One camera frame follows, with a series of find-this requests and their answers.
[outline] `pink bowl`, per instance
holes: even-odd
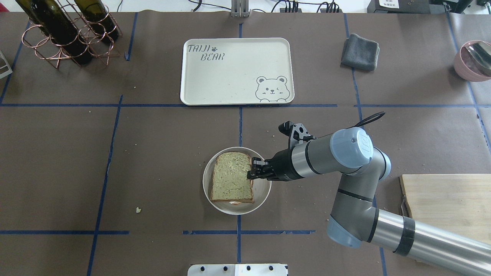
[[[467,57],[470,57],[470,54],[465,47],[477,42],[481,42],[481,40],[471,40],[465,42],[464,45],[462,45],[462,47],[459,49],[459,52],[455,55],[454,58],[455,72],[457,72],[457,74],[461,78],[470,82],[483,82],[483,81],[491,80],[491,77],[481,74],[481,72],[478,72],[477,69],[474,69],[475,71],[471,70],[463,60],[463,58],[466,59]]]

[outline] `dark glass bottle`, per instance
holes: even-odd
[[[55,0],[31,0],[32,11],[39,23],[51,34],[55,43],[73,57],[78,64],[86,64],[92,60],[87,45],[78,37],[79,30],[68,20]]]
[[[41,23],[39,23],[36,16],[32,12],[31,0],[15,0],[15,2],[17,2],[17,4],[19,4],[19,6],[22,8],[22,10],[27,13],[27,16],[29,16],[29,19],[31,20],[31,22],[33,22],[36,25],[41,25]],[[50,34],[46,31],[46,29],[44,27],[39,27],[39,29],[41,30],[43,35],[50,36]]]
[[[108,16],[104,5],[102,5],[101,0],[75,0],[75,3],[79,7],[83,16],[90,22],[98,22],[98,24],[92,24],[92,29],[97,34],[102,35],[104,33],[104,29],[108,33],[113,41],[116,41],[119,37],[118,30],[115,28],[114,22],[111,20],[111,17]],[[102,42],[109,44],[111,41],[107,37],[102,39]]]

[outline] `slice of bread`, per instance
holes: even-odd
[[[226,152],[217,157],[213,169],[212,202],[254,203],[253,182],[247,179],[251,159],[241,152]]]

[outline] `bear drawing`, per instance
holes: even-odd
[[[290,97],[290,91],[286,87],[286,78],[279,76],[276,79],[257,78],[256,97],[261,102],[286,102]]]

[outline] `gray cloth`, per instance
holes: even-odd
[[[344,42],[341,64],[356,69],[373,71],[379,59],[379,44],[355,33],[350,34]]]

